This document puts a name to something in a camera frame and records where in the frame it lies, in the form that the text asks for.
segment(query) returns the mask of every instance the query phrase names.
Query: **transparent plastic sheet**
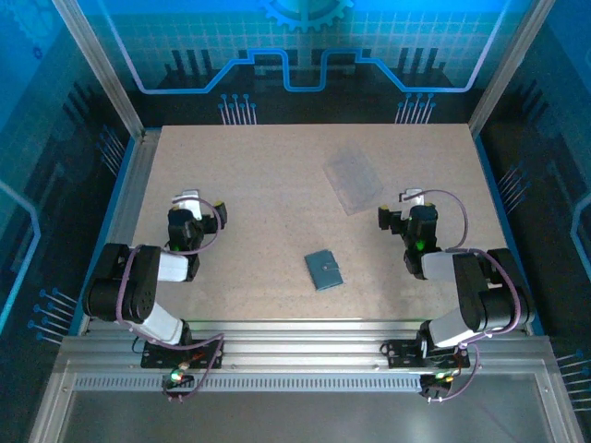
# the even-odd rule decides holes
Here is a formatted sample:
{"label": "transparent plastic sheet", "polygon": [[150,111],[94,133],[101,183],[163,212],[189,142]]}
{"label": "transparent plastic sheet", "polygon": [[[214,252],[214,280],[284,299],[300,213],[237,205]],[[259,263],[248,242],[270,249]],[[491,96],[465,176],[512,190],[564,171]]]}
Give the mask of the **transparent plastic sheet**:
{"label": "transparent plastic sheet", "polygon": [[378,174],[365,153],[347,146],[322,166],[347,215],[375,208],[383,191]]}

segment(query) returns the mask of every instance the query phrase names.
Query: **glass panel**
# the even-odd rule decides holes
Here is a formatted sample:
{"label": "glass panel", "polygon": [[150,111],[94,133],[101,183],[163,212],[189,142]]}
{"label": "glass panel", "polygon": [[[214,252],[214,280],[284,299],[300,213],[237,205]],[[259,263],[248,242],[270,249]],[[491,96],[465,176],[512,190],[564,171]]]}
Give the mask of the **glass panel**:
{"label": "glass panel", "polygon": [[78,298],[128,135],[50,1],[0,12],[0,441],[21,442],[69,327],[59,293]]}
{"label": "glass panel", "polygon": [[529,3],[80,2],[146,126],[467,122]]}
{"label": "glass panel", "polygon": [[[481,134],[544,330],[574,364],[564,369],[571,382],[588,381],[591,349],[590,47],[591,3],[557,0]],[[579,386],[574,400],[588,397]],[[588,410],[577,416],[591,435]]]}

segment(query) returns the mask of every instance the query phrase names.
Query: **wooden table surface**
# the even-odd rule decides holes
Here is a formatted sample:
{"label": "wooden table surface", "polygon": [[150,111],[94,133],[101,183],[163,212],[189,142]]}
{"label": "wooden table surface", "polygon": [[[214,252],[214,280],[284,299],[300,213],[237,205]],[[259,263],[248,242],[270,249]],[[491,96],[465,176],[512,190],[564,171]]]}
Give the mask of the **wooden table surface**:
{"label": "wooden table surface", "polygon": [[[377,206],[345,214],[322,169],[345,147],[364,152],[391,210],[408,187],[446,189],[467,208],[466,245],[505,246],[466,125],[166,126],[134,245],[166,243],[171,197],[188,188],[224,200],[228,224],[193,282],[159,283],[159,303],[191,320],[402,320],[457,307],[453,283],[406,271],[403,241],[379,229]],[[438,244],[455,245],[461,211],[445,196],[427,201],[440,215]],[[317,292],[304,256],[321,249],[333,252],[344,284]]]}

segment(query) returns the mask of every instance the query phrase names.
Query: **small blue card holder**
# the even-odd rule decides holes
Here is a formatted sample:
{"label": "small blue card holder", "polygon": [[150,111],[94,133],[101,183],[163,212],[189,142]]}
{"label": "small blue card holder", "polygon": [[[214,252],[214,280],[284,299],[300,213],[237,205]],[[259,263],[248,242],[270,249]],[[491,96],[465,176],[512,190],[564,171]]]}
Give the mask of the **small blue card holder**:
{"label": "small blue card holder", "polygon": [[315,252],[304,257],[310,276],[314,281],[317,291],[332,288],[343,284],[343,277],[339,271],[339,264],[334,259],[334,255],[328,249]]}

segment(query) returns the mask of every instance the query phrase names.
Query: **gear graphic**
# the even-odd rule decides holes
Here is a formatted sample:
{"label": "gear graphic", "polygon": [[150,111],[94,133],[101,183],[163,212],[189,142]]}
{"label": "gear graphic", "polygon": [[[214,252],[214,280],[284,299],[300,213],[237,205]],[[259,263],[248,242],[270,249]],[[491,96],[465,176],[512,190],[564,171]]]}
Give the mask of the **gear graphic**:
{"label": "gear graphic", "polygon": [[54,29],[51,0],[3,0],[0,10],[11,13],[27,38],[40,44]]}
{"label": "gear graphic", "polygon": [[335,18],[344,17],[344,9],[353,6],[351,0],[259,0],[267,11],[267,18],[275,18],[277,25],[287,25],[293,31],[311,28],[320,31],[322,25],[332,26]]}

